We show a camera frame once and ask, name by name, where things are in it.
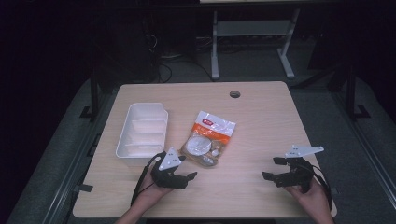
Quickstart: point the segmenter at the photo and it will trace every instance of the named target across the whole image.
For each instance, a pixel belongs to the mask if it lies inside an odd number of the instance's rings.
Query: food packet
[[[180,154],[203,166],[214,166],[234,129],[234,122],[201,111],[192,126],[189,139],[180,149]]]

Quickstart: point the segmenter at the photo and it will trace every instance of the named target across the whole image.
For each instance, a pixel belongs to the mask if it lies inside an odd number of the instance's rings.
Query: table surface
[[[239,91],[241,96],[232,98],[230,91]],[[116,147],[128,108],[134,103],[163,103],[169,114],[165,149],[182,147],[201,110],[236,122],[219,163],[204,168],[184,161],[176,174],[196,171],[198,175],[185,189],[166,195],[144,217],[306,217],[285,190],[262,178],[262,171],[280,174],[290,170],[275,165],[273,157],[282,157],[291,145],[310,146],[283,82],[122,86],[84,180],[85,185],[93,186],[92,191],[78,195],[76,217],[120,217],[129,208],[143,167],[126,166],[117,158]],[[318,166],[314,155],[305,159]]]

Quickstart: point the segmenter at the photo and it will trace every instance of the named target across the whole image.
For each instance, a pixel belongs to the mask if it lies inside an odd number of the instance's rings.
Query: white plastic tray
[[[168,112],[161,103],[136,103],[129,107],[119,144],[117,157],[128,166],[145,166],[163,151]]]

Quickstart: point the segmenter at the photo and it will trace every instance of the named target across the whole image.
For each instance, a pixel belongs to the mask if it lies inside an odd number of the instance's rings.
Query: hand
[[[300,187],[285,187],[284,189],[298,201],[300,206],[316,223],[334,223],[324,188],[315,178],[312,178],[310,190],[307,193],[302,193]]]
[[[117,224],[128,223],[135,224],[143,214],[154,206],[160,199],[173,189],[158,187],[151,177],[151,169],[148,169],[148,173],[142,181],[142,185],[139,190],[139,194],[132,204],[131,208],[117,220]]]

